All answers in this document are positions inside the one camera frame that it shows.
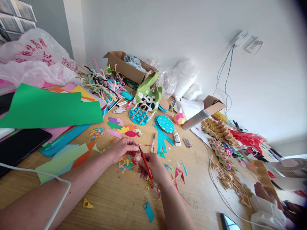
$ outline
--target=blue circle craft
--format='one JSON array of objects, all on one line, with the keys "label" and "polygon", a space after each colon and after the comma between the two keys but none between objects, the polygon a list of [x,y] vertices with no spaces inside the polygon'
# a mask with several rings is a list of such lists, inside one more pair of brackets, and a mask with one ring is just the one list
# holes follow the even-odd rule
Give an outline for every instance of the blue circle craft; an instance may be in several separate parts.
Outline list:
[{"label": "blue circle craft", "polygon": [[147,112],[143,111],[139,107],[136,107],[135,109],[129,110],[129,118],[130,118],[130,120],[132,120],[134,123],[136,123],[138,125],[146,125],[149,121],[149,116],[148,116]]},{"label": "blue circle craft", "polygon": [[157,116],[156,121],[158,126],[166,133],[170,134],[175,131],[173,122],[166,116]]}]

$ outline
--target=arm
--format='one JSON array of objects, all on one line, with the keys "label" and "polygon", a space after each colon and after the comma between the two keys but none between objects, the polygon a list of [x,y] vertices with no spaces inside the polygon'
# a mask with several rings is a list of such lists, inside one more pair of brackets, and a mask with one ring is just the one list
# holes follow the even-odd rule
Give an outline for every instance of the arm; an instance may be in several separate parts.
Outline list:
[{"label": "arm", "polygon": [[[137,152],[138,145],[134,140],[122,138],[109,150],[61,175],[71,182],[71,188],[50,229],[55,229],[65,219],[111,164],[117,163],[125,154],[135,156]],[[43,229],[66,189],[67,184],[56,179],[35,188],[0,212],[0,228]]]},{"label": "arm", "polygon": [[[145,153],[145,156],[153,178],[161,190],[167,229],[196,229],[193,220],[183,204],[182,197],[178,193],[158,155],[156,153]],[[141,173],[140,177],[147,178],[147,169],[143,159],[137,156],[136,161],[139,164],[138,173]]]}]

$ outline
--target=smartphone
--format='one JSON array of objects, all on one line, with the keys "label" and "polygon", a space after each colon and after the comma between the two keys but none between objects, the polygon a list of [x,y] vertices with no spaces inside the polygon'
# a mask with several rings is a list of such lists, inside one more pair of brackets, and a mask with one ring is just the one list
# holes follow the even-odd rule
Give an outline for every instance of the smartphone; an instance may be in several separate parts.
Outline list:
[{"label": "smartphone", "polygon": [[[0,162],[16,166],[51,137],[42,129],[23,129],[0,142]],[[9,168],[0,166],[0,177],[9,171]]]},{"label": "smartphone", "polygon": [[221,213],[221,219],[223,230],[240,230],[239,226],[225,214]]}]

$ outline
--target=colorful paper ball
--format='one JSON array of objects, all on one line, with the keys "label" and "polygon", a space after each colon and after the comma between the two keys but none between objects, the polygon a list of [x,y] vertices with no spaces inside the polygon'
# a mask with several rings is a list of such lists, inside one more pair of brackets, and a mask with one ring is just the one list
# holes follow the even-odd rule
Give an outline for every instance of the colorful paper ball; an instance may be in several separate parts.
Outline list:
[{"label": "colorful paper ball", "polygon": [[182,125],[183,123],[186,122],[186,116],[184,113],[176,113],[173,119],[174,122],[178,125]]}]

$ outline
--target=white glue bottle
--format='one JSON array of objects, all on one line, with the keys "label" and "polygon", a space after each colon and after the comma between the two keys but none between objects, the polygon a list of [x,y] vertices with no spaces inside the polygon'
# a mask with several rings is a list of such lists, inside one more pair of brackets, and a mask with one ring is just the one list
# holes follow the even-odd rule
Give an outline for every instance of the white glue bottle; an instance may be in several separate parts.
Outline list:
[{"label": "white glue bottle", "polygon": [[180,137],[176,130],[174,132],[174,140],[176,146],[181,146]]}]

